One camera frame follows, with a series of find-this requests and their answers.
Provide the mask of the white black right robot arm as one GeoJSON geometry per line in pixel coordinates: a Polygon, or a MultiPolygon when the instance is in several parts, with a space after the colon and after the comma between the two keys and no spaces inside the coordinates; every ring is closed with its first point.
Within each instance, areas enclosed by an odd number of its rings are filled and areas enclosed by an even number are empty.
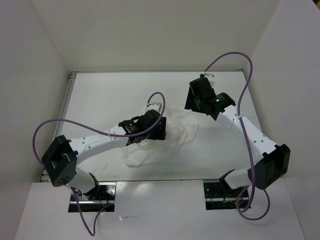
{"type": "Polygon", "coordinates": [[[248,167],[233,169],[220,177],[220,193],[229,197],[238,188],[254,185],[265,190],[288,171],[291,150],[264,135],[241,112],[226,93],[216,94],[202,74],[189,83],[185,109],[212,117],[250,150],[253,161],[248,167]]]}

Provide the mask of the white fabric skirt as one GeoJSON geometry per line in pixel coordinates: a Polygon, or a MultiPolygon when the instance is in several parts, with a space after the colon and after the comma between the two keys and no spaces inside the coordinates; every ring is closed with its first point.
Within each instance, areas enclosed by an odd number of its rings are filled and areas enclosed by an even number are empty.
{"type": "Polygon", "coordinates": [[[177,105],[165,108],[165,140],[146,139],[123,149],[124,163],[129,168],[160,164],[177,153],[182,145],[192,142],[199,125],[191,110],[177,105]]]}

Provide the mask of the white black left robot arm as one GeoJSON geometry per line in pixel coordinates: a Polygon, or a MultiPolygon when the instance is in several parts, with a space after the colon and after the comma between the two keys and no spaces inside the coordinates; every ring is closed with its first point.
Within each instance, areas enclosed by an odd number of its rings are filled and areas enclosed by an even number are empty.
{"type": "Polygon", "coordinates": [[[94,200],[102,192],[101,185],[93,173],[81,170],[79,164],[106,151],[144,140],[163,141],[166,123],[166,117],[151,109],[141,116],[118,123],[102,134],[73,139],[60,135],[53,140],[41,160],[54,187],[75,188],[88,200],[94,200]]]}

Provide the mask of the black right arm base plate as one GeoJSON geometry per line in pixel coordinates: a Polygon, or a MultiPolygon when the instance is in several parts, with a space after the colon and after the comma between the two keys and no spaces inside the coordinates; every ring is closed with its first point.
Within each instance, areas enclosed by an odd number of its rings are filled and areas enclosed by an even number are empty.
{"type": "Polygon", "coordinates": [[[218,181],[204,182],[203,188],[207,211],[236,209],[237,197],[243,189],[223,189],[218,181]]]}

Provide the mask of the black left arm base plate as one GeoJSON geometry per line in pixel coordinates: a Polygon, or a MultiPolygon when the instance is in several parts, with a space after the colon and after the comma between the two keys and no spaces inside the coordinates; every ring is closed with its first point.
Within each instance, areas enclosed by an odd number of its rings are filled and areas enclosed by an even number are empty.
{"type": "Polygon", "coordinates": [[[75,189],[71,193],[68,212],[78,213],[76,198],[78,199],[80,210],[83,213],[97,213],[101,209],[103,212],[114,212],[116,197],[116,182],[101,182],[100,192],[92,199],[89,199],[81,191],[75,189]]]}

